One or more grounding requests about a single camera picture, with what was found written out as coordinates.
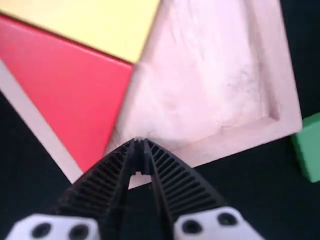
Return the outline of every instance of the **red block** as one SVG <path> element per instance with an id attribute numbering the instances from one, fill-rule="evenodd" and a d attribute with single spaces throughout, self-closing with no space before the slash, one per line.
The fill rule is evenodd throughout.
<path id="1" fill-rule="evenodd" d="M 0 57 L 88 170 L 104 154 L 133 65 L 3 15 Z"/>

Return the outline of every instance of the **wooden tray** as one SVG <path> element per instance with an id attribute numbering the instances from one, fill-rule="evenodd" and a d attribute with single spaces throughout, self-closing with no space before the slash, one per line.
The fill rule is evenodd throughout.
<path id="1" fill-rule="evenodd" d="M 195 167 L 302 127 L 278 0 L 163 0 L 133 76 L 107 152 L 149 138 Z"/>

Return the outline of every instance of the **yellow square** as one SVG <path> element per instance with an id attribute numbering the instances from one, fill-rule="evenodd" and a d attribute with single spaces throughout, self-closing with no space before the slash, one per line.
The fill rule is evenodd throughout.
<path id="1" fill-rule="evenodd" d="M 0 11 L 136 63 L 160 0 L 0 0 Z"/>

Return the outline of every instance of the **black table surface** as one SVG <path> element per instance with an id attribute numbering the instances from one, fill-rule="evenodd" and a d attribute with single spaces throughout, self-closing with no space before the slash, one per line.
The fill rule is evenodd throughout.
<path id="1" fill-rule="evenodd" d="M 305 118 L 320 112 L 320 1 L 281 4 Z M 70 183 L 2 94 L 0 116 L 3 239 L 15 221 L 52 206 Z M 320 239 L 320 182 L 301 175 L 289 137 L 196 169 L 267 240 Z M 149 184 L 129 190 L 123 207 L 128 214 L 121 239 L 162 239 Z"/>

